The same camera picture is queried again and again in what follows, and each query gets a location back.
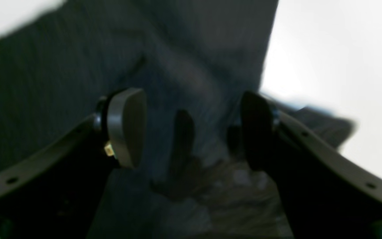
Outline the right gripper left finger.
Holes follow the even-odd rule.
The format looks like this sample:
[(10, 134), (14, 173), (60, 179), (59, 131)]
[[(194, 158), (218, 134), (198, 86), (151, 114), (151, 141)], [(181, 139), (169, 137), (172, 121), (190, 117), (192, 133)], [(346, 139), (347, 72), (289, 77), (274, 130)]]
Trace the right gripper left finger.
[(0, 171), (0, 239), (84, 239), (115, 168), (140, 164), (147, 96), (102, 97), (74, 129)]

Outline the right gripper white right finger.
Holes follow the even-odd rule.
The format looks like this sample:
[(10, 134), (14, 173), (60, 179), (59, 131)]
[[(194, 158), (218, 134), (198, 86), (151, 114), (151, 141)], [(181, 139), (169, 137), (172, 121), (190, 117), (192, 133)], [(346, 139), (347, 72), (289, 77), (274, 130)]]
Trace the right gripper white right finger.
[(382, 179), (346, 159), (258, 93), (241, 97), (254, 171), (276, 183), (296, 239), (382, 239)]

